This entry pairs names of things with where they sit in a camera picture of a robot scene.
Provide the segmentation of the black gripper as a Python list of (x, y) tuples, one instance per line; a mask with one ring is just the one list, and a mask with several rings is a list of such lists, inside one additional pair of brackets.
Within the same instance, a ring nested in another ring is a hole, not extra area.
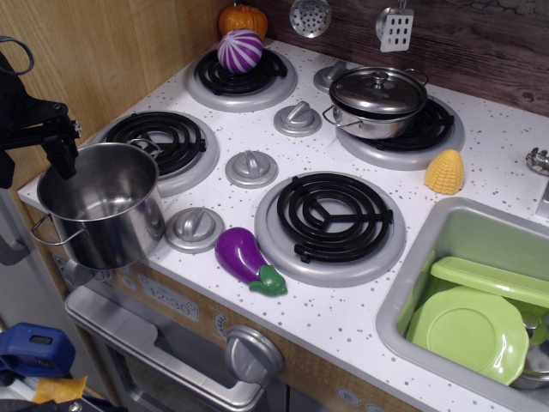
[(33, 97), (1, 103), (1, 149), (41, 145), (51, 166), (63, 179), (76, 174), (75, 140), (81, 128), (60, 102)]

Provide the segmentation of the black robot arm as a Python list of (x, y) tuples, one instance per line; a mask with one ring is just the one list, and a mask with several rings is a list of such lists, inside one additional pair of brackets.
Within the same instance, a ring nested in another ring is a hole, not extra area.
[(70, 179), (76, 174), (75, 140), (81, 137), (81, 127), (69, 118), (69, 108), (64, 103), (40, 100), (27, 93), (20, 76), (33, 68), (33, 54), (18, 39), (3, 35), (1, 41), (16, 43), (28, 57), (27, 68), (16, 71), (1, 56), (1, 187), (8, 189), (13, 184), (15, 162), (8, 151), (35, 145), (42, 147), (62, 178)]

